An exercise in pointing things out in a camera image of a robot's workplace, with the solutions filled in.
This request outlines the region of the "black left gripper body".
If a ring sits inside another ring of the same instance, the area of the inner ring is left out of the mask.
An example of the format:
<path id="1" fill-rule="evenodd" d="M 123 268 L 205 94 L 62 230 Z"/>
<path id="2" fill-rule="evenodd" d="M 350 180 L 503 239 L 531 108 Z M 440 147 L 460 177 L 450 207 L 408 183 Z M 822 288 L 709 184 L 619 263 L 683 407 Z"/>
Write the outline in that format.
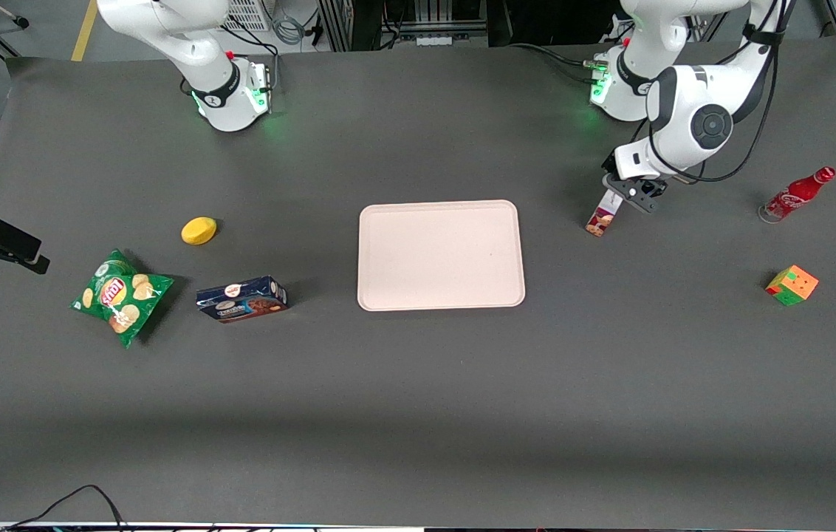
<path id="1" fill-rule="evenodd" d="M 624 201 L 640 201 L 641 198 L 654 201 L 664 194 L 665 189 L 667 189 L 667 182 L 661 179 L 621 179 L 618 176 L 613 176 L 611 178 L 611 189 L 616 195 L 621 196 Z"/>

